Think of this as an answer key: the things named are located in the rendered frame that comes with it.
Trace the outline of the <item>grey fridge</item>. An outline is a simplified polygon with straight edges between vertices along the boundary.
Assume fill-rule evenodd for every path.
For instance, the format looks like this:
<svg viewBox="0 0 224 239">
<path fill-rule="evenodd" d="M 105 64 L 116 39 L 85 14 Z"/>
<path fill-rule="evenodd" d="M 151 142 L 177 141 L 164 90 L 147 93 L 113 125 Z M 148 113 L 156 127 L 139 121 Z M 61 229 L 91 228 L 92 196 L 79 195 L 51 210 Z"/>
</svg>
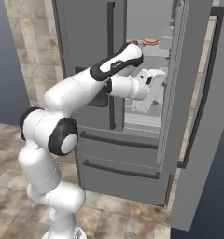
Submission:
<svg viewBox="0 0 224 239">
<path fill-rule="evenodd" d="M 169 71 L 176 11 L 180 6 L 180 1 L 181 0 L 127 0 L 125 42 L 128 40 L 141 41 L 145 37 L 159 40 L 158 45 L 145 47 L 144 61 L 142 63 L 143 68 Z M 124 126 L 120 133 L 155 138 L 159 143 L 165 89 L 166 87 L 161 85 L 157 91 L 155 101 L 147 113 L 132 112 L 132 100 L 123 99 Z M 87 105 L 91 105 L 94 100 L 102 99 L 103 101 L 97 105 L 99 107 L 106 106 L 106 96 L 110 95 L 104 91 L 100 91 Z M 112 162 L 119 162 L 126 168 L 147 174 L 159 172 L 160 167 L 160 164 L 157 162 L 157 157 L 155 159 L 149 159 L 147 162 L 141 159 L 133 159 L 132 162 Z M 78 162 L 77 169 L 80 184 Z M 173 178 L 173 175 L 169 176 L 167 196 Z"/>
</svg>

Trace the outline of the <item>grey closed fridge door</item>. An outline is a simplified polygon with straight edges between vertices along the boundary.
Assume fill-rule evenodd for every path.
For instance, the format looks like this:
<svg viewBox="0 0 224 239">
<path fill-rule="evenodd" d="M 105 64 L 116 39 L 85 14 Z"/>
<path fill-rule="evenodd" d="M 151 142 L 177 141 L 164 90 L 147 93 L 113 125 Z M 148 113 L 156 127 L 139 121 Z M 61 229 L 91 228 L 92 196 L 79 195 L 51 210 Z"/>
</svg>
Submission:
<svg viewBox="0 0 224 239">
<path fill-rule="evenodd" d="M 63 76 L 99 63 L 107 55 L 107 2 L 114 7 L 114 53 L 126 40 L 127 0 L 52 0 L 56 21 Z M 114 98 L 117 132 L 124 126 L 124 100 Z M 99 107 L 102 99 L 80 108 L 73 114 L 83 127 L 110 130 L 109 96 L 107 105 Z"/>
</svg>

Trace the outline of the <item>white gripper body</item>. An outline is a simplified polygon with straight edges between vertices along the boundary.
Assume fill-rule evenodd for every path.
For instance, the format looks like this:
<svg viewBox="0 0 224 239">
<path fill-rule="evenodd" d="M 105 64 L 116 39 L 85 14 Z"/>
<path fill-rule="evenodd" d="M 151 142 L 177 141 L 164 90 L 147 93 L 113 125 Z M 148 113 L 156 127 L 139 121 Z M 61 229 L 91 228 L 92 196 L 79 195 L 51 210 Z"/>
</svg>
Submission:
<svg viewBox="0 0 224 239">
<path fill-rule="evenodd" d="M 148 91 L 147 96 L 144 99 L 136 99 L 133 100 L 131 110 L 132 112 L 136 113 L 147 113 L 151 106 L 153 105 L 153 102 L 156 98 L 156 92 L 153 89 L 150 89 Z"/>
</svg>

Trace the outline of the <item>grey open fridge door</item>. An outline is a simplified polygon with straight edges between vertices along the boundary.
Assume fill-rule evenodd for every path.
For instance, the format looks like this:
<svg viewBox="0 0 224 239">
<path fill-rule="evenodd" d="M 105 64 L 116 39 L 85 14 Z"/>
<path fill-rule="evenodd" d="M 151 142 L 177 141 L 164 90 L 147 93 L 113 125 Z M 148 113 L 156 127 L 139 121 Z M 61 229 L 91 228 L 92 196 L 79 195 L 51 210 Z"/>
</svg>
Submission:
<svg viewBox="0 0 224 239">
<path fill-rule="evenodd" d="M 181 0 L 176 11 L 157 154 L 162 175 L 176 171 L 212 3 Z"/>
</svg>

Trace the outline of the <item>grey shallow fridge drawer front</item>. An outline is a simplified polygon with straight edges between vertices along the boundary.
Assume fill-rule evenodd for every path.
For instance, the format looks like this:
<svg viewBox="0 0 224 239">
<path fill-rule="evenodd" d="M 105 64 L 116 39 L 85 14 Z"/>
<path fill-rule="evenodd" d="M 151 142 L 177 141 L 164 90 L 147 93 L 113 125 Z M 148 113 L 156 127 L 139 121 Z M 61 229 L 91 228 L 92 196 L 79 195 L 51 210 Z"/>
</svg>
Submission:
<svg viewBox="0 0 224 239">
<path fill-rule="evenodd" d="M 129 135 L 116 131 L 95 129 L 90 127 L 78 127 L 79 132 L 79 152 L 87 154 L 89 156 L 99 157 L 103 159 L 109 159 L 112 161 L 132 162 L 133 159 L 141 159 L 147 162 L 149 159 L 155 159 L 157 157 L 157 149 L 152 148 L 135 148 L 122 145 L 115 145 L 110 143 L 104 143 L 100 141 L 85 139 L 80 137 L 80 133 L 85 131 L 87 134 L 102 136 L 106 138 L 112 138 L 117 140 L 138 142 L 145 144 L 159 145 L 158 140 L 155 138 L 144 137 L 139 135 Z"/>
</svg>

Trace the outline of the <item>grey tall side panel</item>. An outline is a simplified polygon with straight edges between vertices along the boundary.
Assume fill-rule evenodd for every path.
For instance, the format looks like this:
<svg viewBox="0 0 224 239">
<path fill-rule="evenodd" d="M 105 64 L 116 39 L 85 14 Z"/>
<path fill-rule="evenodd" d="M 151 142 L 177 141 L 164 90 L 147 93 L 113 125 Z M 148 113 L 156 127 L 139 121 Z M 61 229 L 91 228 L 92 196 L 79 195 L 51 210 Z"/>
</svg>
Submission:
<svg viewBox="0 0 224 239">
<path fill-rule="evenodd" d="M 202 119 L 177 183 L 171 239 L 224 239 L 224 18 Z"/>
</svg>

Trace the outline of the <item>grey deep fridge drawer front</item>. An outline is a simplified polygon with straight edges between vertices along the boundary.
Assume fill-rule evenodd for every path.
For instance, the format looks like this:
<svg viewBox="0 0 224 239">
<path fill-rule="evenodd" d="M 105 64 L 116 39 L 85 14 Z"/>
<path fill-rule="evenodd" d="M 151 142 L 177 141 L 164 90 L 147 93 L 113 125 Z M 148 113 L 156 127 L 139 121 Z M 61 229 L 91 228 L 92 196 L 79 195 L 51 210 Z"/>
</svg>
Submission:
<svg viewBox="0 0 224 239">
<path fill-rule="evenodd" d="M 119 162 L 88 156 L 78 151 L 80 185 L 85 190 L 148 204 L 165 205 L 169 175 L 160 173 L 159 179 L 153 179 L 115 174 L 84 166 L 86 159 L 106 167 L 136 172 Z"/>
</svg>

